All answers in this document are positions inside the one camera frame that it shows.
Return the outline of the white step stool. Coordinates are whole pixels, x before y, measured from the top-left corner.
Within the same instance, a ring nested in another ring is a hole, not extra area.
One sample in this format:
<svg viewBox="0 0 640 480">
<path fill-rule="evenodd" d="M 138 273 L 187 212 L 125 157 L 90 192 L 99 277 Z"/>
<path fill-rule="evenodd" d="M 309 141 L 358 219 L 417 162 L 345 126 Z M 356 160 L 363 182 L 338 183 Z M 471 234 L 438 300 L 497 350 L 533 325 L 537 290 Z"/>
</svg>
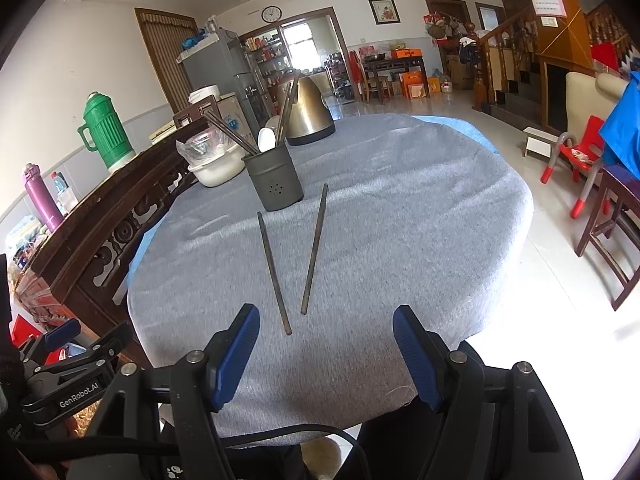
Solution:
<svg viewBox="0 0 640 480">
<path fill-rule="evenodd" d="M 523 156 L 533 155 L 549 160 L 559 137 L 534 127 L 527 127 L 523 132 L 526 135 Z"/>
</svg>

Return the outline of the white ceramic spoon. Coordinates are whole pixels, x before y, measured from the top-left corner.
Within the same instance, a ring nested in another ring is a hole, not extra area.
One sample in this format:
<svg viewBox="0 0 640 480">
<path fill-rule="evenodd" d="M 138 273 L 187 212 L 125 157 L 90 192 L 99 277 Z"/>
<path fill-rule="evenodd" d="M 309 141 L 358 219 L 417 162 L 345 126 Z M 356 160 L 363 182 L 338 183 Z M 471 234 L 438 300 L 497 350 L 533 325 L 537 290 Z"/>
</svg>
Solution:
<svg viewBox="0 0 640 480">
<path fill-rule="evenodd" d="M 277 146 L 276 133 L 271 128 L 262 127 L 258 131 L 257 145 L 261 153 L 272 150 Z"/>
</svg>

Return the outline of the green thermos jug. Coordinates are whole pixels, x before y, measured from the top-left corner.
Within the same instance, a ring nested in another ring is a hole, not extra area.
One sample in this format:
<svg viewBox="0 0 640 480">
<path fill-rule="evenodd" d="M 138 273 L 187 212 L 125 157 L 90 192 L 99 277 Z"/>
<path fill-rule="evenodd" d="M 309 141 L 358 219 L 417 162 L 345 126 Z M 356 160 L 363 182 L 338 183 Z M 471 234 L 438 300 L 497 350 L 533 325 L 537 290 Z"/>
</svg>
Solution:
<svg viewBox="0 0 640 480">
<path fill-rule="evenodd" d="M 95 91 L 88 95 L 84 123 L 77 132 L 85 148 L 100 155 L 110 174 L 136 156 L 112 100 L 105 94 Z"/>
</svg>

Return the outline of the orange box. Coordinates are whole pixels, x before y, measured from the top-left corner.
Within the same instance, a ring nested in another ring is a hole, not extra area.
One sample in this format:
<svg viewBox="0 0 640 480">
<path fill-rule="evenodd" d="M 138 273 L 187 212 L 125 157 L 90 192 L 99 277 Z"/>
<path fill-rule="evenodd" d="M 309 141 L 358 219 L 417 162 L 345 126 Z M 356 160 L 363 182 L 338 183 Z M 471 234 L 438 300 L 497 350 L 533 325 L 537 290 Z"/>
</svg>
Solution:
<svg viewBox="0 0 640 480">
<path fill-rule="evenodd" d="M 421 56 L 420 49 L 401 48 L 390 51 L 391 58 L 420 58 Z"/>
</svg>

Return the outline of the red plastic child chair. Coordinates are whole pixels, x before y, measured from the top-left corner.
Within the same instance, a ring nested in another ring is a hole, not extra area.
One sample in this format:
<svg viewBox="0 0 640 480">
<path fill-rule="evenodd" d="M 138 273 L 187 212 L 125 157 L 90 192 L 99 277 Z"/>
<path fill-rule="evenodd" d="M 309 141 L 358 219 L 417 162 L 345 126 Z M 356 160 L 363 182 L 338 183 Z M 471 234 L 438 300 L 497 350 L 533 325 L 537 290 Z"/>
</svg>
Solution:
<svg viewBox="0 0 640 480">
<path fill-rule="evenodd" d="M 580 192 L 570 211 L 570 218 L 572 219 L 577 219 L 582 213 L 589 193 L 597 180 L 598 173 L 603 167 L 602 155 L 605 143 L 600 135 L 600 129 L 603 125 L 603 119 L 591 115 L 582 135 L 582 140 L 577 141 L 576 136 L 568 131 L 562 133 L 553 145 L 550 160 L 540 177 L 542 184 L 546 184 L 550 180 L 560 156 L 564 156 L 570 164 L 575 182 L 578 182 L 581 176 L 586 177 L 582 192 Z"/>
</svg>

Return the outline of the grey table cloth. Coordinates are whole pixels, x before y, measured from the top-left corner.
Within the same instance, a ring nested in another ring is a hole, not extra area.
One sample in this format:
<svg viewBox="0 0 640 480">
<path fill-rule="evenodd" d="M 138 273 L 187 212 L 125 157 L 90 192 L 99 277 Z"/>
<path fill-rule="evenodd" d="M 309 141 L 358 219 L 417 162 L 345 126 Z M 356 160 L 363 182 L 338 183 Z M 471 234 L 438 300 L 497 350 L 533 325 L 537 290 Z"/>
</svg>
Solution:
<svg viewBox="0 0 640 480">
<path fill-rule="evenodd" d="M 499 155 L 457 130 L 398 114 L 340 120 L 292 148 L 304 198 L 265 212 L 240 174 L 182 193 L 127 294 L 156 366 L 201 349 L 243 304 L 260 331 L 223 437 L 297 424 L 346 429 L 398 410 L 416 389 L 393 336 L 402 304 L 449 344 L 480 332 L 526 239 L 533 196 Z M 322 185 L 326 216 L 308 312 L 300 314 Z M 286 336 L 257 220 L 264 217 L 292 326 Z"/>
</svg>

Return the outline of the dark wooden side table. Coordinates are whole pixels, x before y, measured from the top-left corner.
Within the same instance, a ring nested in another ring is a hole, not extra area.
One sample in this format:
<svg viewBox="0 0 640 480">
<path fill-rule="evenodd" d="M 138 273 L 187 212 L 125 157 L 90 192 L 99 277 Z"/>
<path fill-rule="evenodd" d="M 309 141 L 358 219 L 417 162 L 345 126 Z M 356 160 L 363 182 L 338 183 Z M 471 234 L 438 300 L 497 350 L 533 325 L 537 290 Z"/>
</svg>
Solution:
<svg viewBox="0 0 640 480">
<path fill-rule="evenodd" d="M 363 61 L 363 91 L 366 99 L 376 96 L 384 104 L 392 96 L 406 99 L 422 99 L 430 95 L 425 63 L 422 55 L 410 56 L 375 55 Z"/>
</svg>

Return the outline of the dark grey utensil holder cup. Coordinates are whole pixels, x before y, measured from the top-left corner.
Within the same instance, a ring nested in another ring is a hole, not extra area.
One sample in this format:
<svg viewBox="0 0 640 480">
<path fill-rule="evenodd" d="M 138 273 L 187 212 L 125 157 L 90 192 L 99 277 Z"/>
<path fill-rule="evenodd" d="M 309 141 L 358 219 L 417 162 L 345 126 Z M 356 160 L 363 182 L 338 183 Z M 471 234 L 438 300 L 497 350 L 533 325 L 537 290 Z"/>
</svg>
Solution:
<svg viewBox="0 0 640 480">
<path fill-rule="evenodd" d="M 266 211 L 288 208 L 304 198 L 295 166 L 284 143 L 243 158 L 250 180 Z"/>
</svg>

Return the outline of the purple water bottle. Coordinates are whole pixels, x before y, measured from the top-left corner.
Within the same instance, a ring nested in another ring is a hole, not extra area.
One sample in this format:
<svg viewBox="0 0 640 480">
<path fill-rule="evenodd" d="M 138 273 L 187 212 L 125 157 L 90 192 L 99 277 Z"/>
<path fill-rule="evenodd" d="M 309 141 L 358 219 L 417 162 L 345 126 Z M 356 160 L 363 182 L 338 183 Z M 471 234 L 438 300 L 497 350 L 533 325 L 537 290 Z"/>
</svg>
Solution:
<svg viewBox="0 0 640 480">
<path fill-rule="evenodd" d="M 24 187 L 41 220 L 50 232 L 55 232 L 64 220 L 58 205 L 44 184 L 38 165 L 29 162 L 23 172 Z"/>
</svg>

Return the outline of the grey refrigerator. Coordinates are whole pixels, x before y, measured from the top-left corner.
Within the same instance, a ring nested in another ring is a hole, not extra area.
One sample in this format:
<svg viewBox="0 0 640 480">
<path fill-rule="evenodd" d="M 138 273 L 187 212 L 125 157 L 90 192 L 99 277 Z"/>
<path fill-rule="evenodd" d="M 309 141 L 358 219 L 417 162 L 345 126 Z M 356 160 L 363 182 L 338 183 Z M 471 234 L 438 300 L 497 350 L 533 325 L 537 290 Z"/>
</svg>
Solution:
<svg viewBox="0 0 640 480">
<path fill-rule="evenodd" d="M 221 94 L 233 92 L 253 134 L 272 116 L 272 99 L 265 79 L 236 32 L 218 29 L 181 52 L 177 63 L 186 72 L 193 90 L 216 84 Z"/>
</svg>

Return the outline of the wooden staircase railing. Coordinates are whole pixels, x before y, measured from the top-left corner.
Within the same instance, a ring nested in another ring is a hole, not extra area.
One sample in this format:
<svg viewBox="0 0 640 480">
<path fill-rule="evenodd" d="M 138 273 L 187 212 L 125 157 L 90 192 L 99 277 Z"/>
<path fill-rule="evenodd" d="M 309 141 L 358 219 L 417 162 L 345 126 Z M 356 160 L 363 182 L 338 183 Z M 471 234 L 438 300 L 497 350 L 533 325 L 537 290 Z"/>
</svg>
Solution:
<svg viewBox="0 0 640 480">
<path fill-rule="evenodd" d="M 537 29 L 532 6 L 518 11 L 512 18 L 477 40 L 480 58 L 474 66 L 474 108 L 484 110 L 504 104 L 506 95 L 515 89 L 521 71 L 535 61 Z"/>
</svg>

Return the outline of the dark chopstick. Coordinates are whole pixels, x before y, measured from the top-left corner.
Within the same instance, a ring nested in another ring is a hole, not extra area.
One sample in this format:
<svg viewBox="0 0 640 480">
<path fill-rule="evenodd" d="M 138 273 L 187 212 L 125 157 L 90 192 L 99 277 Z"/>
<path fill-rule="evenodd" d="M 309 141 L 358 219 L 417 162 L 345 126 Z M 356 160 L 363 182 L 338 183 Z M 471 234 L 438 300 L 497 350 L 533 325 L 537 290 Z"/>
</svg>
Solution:
<svg viewBox="0 0 640 480">
<path fill-rule="evenodd" d="M 324 217 L 326 216 L 326 201 L 328 200 L 329 185 L 325 183 L 322 185 L 319 209 L 317 214 L 316 225 L 314 226 L 314 238 L 312 239 L 311 253 L 308 263 L 308 269 L 306 274 L 305 286 L 303 290 L 302 304 L 300 305 L 300 314 L 306 315 L 308 312 L 311 287 L 314 281 L 314 268 L 318 258 L 320 238 L 323 229 Z"/>
<path fill-rule="evenodd" d="M 260 231 L 260 237 L 262 238 L 262 247 L 264 248 L 265 258 L 267 261 L 268 271 L 270 275 L 270 280 L 274 292 L 274 296 L 276 297 L 276 303 L 278 306 L 282 326 L 286 336 L 292 335 L 292 326 L 290 320 L 288 319 L 288 312 L 286 312 L 286 307 L 284 304 L 284 299 L 282 296 L 282 290 L 278 279 L 276 264 L 274 263 L 274 258 L 270 246 L 269 236 L 267 232 L 267 227 L 265 224 L 264 217 L 262 213 L 258 211 L 257 213 L 258 226 Z"/>
<path fill-rule="evenodd" d="M 294 78 L 288 83 L 288 88 L 286 88 L 285 99 L 283 102 L 283 107 L 280 114 L 280 120 L 277 130 L 277 144 L 280 145 L 284 142 L 286 128 L 288 128 L 288 121 L 290 120 L 292 106 L 297 96 L 297 86 L 299 81 L 300 73 L 297 72 Z"/>
</svg>

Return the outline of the blue cloth garment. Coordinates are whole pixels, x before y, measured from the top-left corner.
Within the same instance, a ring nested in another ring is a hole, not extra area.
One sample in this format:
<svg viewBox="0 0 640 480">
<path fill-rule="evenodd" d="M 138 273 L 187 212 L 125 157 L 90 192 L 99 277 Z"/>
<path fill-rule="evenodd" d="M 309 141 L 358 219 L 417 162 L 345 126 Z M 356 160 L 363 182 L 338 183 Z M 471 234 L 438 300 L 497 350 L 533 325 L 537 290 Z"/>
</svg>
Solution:
<svg viewBox="0 0 640 480">
<path fill-rule="evenodd" d="M 614 110 L 600 129 L 605 166 L 622 165 L 640 179 L 640 84 L 639 73 L 630 81 Z"/>
</svg>

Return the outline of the brass electric kettle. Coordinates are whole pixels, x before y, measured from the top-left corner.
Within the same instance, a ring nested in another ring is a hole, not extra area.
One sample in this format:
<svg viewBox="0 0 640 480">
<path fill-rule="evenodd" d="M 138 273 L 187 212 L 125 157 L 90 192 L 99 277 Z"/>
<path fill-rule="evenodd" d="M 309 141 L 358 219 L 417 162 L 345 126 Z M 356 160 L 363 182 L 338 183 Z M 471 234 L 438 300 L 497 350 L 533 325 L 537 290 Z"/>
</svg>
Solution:
<svg viewBox="0 0 640 480">
<path fill-rule="evenodd" d="M 297 94 L 285 127 L 285 140 L 290 145 L 305 145 L 332 136 L 334 119 L 318 86 L 308 76 L 295 76 L 294 80 Z"/>
</svg>

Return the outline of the dark carved wooden bench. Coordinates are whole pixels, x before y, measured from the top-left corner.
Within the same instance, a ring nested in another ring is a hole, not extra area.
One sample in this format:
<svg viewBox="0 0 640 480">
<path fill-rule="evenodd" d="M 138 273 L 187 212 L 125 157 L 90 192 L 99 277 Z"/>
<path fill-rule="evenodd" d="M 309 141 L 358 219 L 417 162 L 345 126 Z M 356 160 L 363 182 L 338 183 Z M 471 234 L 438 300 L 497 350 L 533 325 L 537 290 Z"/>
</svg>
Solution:
<svg viewBox="0 0 640 480">
<path fill-rule="evenodd" d="M 116 298 L 143 235 L 195 183 L 178 141 L 204 131 L 200 118 L 147 148 L 90 192 L 38 248 L 14 298 L 45 330 L 76 318 L 94 338 L 128 322 Z"/>
</svg>

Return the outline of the wall clock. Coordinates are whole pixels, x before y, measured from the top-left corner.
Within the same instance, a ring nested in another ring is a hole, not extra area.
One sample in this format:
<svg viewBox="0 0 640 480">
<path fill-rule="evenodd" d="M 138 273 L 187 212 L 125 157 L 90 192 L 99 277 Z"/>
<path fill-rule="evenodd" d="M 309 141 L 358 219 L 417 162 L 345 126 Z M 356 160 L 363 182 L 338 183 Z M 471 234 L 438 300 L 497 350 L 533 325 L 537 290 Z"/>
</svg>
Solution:
<svg viewBox="0 0 640 480">
<path fill-rule="evenodd" d="M 260 17 L 265 23 L 274 24 L 280 21 L 282 15 L 283 11 L 280 6 L 274 6 L 273 4 L 270 4 L 270 6 L 266 6 L 262 9 Z"/>
</svg>

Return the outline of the white bowl with plastic bag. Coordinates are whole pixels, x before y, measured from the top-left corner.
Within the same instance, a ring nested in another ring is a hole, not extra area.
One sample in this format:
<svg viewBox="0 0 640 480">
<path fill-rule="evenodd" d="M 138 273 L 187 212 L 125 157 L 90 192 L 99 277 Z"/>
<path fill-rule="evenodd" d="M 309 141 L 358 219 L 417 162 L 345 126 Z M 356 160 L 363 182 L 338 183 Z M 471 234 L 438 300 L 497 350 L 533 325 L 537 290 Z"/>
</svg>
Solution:
<svg viewBox="0 0 640 480">
<path fill-rule="evenodd" d="M 209 127 L 186 142 L 176 141 L 176 149 L 188 163 L 190 173 L 208 188 L 223 185 L 245 169 L 246 151 L 216 127 Z"/>
</svg>

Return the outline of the dark wooden stool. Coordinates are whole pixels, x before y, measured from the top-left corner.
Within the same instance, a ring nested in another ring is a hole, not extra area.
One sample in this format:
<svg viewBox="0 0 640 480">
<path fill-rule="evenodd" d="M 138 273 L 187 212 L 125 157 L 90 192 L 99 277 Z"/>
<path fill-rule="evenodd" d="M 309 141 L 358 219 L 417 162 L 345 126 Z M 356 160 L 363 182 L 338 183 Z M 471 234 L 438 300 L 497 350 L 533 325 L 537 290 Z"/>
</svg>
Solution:
<svg viewBox="0 0 640 480">
<path fill-rule="evenodd" d="M 610 194 L 615 198 L 612 212 L 606 214 L 603 221 L 599 221 L 600 210 Z M 614 311 L 618 310 L 639 284 L 639 269 L 628 275 L 603 244 L 602 237 L 610 238 L 616 230 L 620 230 L 635 248 L 639 248 L 639 226 L 631 220 L 628 212 L 639 218 L 639 180 L 622 165 L 604 167 L 596 204 L 577 243 L 575 254 L 581 257 L 587 246 L 592 245 L 612 270 L 622 285 L 622 291 L 612 300 Z"/>
</svg>

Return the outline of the framed picture on wall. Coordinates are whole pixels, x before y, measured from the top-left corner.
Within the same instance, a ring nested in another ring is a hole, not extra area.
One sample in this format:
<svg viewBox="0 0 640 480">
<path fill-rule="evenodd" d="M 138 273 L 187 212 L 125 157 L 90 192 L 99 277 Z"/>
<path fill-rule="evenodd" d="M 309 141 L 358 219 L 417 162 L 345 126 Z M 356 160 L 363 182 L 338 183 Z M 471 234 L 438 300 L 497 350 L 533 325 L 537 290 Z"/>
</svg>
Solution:
<svg viewBox="0 0 640 480">
<path fill-rule="evenodd" d="M 398 24 L 399 13 L 394 0 L 369 0 L 375 24 Z"/>
</svg>

